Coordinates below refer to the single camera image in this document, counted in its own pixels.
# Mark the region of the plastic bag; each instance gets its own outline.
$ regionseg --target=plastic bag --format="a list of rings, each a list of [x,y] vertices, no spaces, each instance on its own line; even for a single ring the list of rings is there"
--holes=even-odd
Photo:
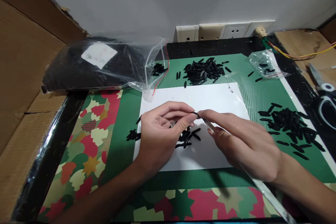
[[[167,65],[167,39],[139,35],[95,36],[63,48],[49,65],[42,90],[153,89],[154,60]]]
[[[279,68],[274,67],[277,64],[273,63],[273,59],[269,55],[268,50],[252,52],[248,58],[250,64],[254,68],[254,71],[258,72],[263,78],[278,79],[290,75],[289,73],[283,72]]]

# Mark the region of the white sheet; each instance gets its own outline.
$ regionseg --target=white sheet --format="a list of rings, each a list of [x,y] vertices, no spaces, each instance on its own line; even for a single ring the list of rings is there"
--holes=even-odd
[[[212,109],[220,113],[233,113],[244,119],[250,119],[236,82],[158,89],[155,91],[151,102],[145,101],[142,97],[140,115],[170,100],[185,102],[193,107],[196,112]],[[190,139],[192,145],[185,149],[183,147],[176,148],[169,162],[160,170],[161,172],[231,167],[208,134],[208,127],[204,124],[204,121],[196,120],[195,125],[194,128],[191,128],[191,131],[200,127],[201,130],[197,135],[201,138],[201,141],[192,137]],[[138,132],[140,131],[141,122],[138,126]],[[140,141],[135,142],[133,160],[139,153]]]

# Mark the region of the right hand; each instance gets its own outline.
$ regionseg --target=right hand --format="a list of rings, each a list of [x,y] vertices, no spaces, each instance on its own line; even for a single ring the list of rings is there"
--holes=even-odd
[[[284,153],[262,125],[231,113],[221,114],[213,110],[202,110],[198,115],[229,132],[219,127],[215,128],[215,133],[208,129],[232,166],[242,166],[251,176],[265,182],[273,182],[277,178]]]

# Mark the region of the wire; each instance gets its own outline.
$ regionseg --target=wire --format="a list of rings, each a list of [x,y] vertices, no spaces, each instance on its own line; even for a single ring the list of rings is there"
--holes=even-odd
[[[263,38],[263,40],[265,40],[274,50],[276,50],[278,53],[281,53],[283,56],[285,56],[286,58],[291,58],[291,59],[301,59],[301,58],[306,58],[306,57],[311,57],[311,56],[315,56],[316,54],[321,54],[321,53],[324,53],[326,51],[329,51],[330,49],[336,47],[336,42],[332,43],[329,48],[325,49],[325,50],[322,50],[320,52],[314,52],[314,53],[311,53],[311,54],[306,54],[306,55],[303,55],[303,56],[299,56],[299,57],[293,57],[293,56],[290,56],[289,54],[287,53],[284,53],[283,51],[281,51],[279,49],[279,47],[273,45],[266,37]]]

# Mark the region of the scissors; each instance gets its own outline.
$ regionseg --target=scissors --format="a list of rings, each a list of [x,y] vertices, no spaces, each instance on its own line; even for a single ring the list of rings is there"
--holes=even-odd
[[[308,64],[310,72],[315,79],[316,90],[320,95],[317,104],[317,111],[321,119],[332,129],[336,130],[336,90],[333,85],[322,80],[320,73]]]

